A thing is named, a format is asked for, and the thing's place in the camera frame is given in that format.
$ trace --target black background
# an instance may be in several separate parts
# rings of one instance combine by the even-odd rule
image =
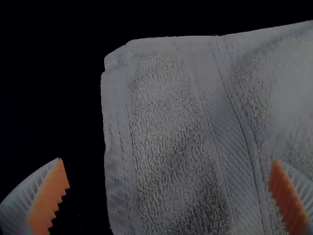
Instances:
[[[108,53],[138,38],[223,35],[309,20],[123,19],[113,10],[108,17],[101,5],[53,2],[1,10],[0,201],[37,168],[62,158],[71,188],[52,235],[111,234],[100,96]]]

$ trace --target orange rubber pad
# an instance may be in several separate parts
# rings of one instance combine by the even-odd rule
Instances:
[[[274,160],[268,188],[276,201],[290,235],[305,235],[309,216],[285,168]]]
[[[28,225],[34,235],[49,235],[48,228],[52,227],[51,220],[59,210],[58,204],[61,197],[66,195],[65,189],[69,188],[63,161],[60,159],[48,172],[45,181],[38,192],[34,207],[29,213]]]

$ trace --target towel fold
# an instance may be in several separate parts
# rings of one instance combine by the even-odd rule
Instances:
[[[115,235],[285,234],[273,158],[313,179],[313,23],[134,40],[105,58]]]

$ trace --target fabric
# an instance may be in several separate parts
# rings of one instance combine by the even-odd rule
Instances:
[[[286,234],[274,158],[313,179],[313,22],[134,40],[101,95],[115,235]]]

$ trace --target white towel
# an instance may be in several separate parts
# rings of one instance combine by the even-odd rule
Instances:
[[[105,69],[115,235],[286,234],[268,174],[313,180],[313,22],[134,40]]]

